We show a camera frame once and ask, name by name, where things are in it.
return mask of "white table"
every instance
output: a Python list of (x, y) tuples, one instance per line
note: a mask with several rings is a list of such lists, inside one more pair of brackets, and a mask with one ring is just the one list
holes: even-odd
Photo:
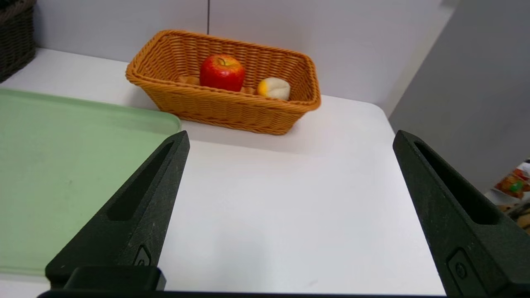
[[(0, 87), (156, 109), (126, 66), (41, 49)], [(191, 150), (158, 264), (167, 290), (444, 294), (377, 106), (323, 95), (285, 136), (183, 128)], [(6, 297), (46, 289), (0, 275)]]

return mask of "basket rim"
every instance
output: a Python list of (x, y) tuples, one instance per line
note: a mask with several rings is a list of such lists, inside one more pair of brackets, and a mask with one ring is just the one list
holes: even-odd
[[(228, 91), (228, 90), (223, 90), (223, 89), (217, 89), (217, 88), (206, 87), (206, 86), (197, 86), (197, 85), (179, 83), (179, 82), (168, 81), (168, 80), (159, 80), (159, 79), (148, 77), (148, 76), (138, 73), (138, 71), (136, 70), (136, 65), (139, 65), (142, 62), (144, 62), (145, 57), (148, 56), (153, 51), (154, 45), (160, 39), (162, 39), (165, 36), (169, 36), (169, 35), (172, 35), (172, 36), (185, 35), (185, 36), (192, 36), (192, 37), (202, 38), (202, 39), (224, 41), (224, 42), (237, 44), (240, 46), (276, 51), (276, 52), (281, 52), (284, 54), (300, 57), (307, 62), (308, 71), (310, 72), (310, 76), (314, 80), (314, 82), (316, 82), (316, 84), (311, 84), (313, 97), (309, 101), (284, 101), (284, 100), (277, 99), (277, 98), (263, 97), (263, 96), (255, 95), (255, 94)], [(129, 63), (129, 65), (127, 66), (127, 70), (126, 70), (126, 77), (132, 84), (135, 84), (142, 88), (160, 87), (162, 85), (164, 86), (164, 92), (178, 93), (178, 94), (192, 93), (190, 95), (195, 95), (197, 90), (203, 91), (205, 93), (211, 92), (214, 95), (228, 93), (228, 94), (237, 95), (239, 97), (240, 103), (255, 104), (255, 105), (264, 106), (268, 108), (278, 108), (281, 110), (289, 110), (292, 112), (308, 112), (308, 111), (317, 109), (321, 104), (321, 95), (320, 95), (320, 90), (318, 86), (318, 80), (316, 77), (315, 65), (313, 61), (311, 60), (311, 58), (309, 58), (309, 56), (296, 52), (296, 51), (292, 51), (292, 50), (286, 50), (286, 49), (275, 48), (275, 47), (270, 47), (270, 46), (262, 46), (256, 43), (214, 37), (210, 35), (194, 33), (194, 32), (189, 32), (189, 31), (184, 31), (184, 30), (162, 30), (158, 32), (148, 43), (146, 43), (145, 46), (143, 46), (140, 52), (138, 52), (136, 56), (134, 57), (134, 59)], [(223, 100), (234, 102), (231, 99), (223, 99)]]
[(37, 0), (18, 0), (0, 11), (0, 25), (35, 5)]

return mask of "wicker basket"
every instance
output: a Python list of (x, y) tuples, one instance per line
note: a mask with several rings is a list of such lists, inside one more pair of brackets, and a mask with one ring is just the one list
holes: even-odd
[(0, 82), (35, 57), (33, 6), (36, 0), (11, 2), (0, 10)]
[[(199, 86), (200, 66), (212, 54), (228, 54), (241, 62), (241, 92)], [(306, 55), (185, 31), (155, 35), (129, 64), (126, 76), (162, 111), (255, 133), (285, 134), (320, 105), (315, 65)], [(271, 76), (289, 82), (289, 101), (255, 95), (258, 83)]]

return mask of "light green cutting board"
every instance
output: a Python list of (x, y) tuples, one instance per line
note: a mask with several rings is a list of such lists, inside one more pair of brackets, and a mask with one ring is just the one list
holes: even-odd
[(171, 114), (0, 89), (0, 272), (46, 264), (162, 141)]

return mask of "white wall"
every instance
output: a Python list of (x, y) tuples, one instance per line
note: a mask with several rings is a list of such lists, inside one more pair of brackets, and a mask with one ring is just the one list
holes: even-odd
[(211, 0), (210, 34), (292, 49), (316, 64), (322, 94), (387, 115), (449, 19), (455, 1)]
[(40, 47), (130, 61), (163, 29), (206, 33), (207, 0), (38, 0)]
[[(390, 115), (457, 0), (210, 0), (210, 34), (304, 52), (323, 94)], [(208, 0), (39, 0), (39, 46), (130, 61), (159, 30), (207, 32)]]

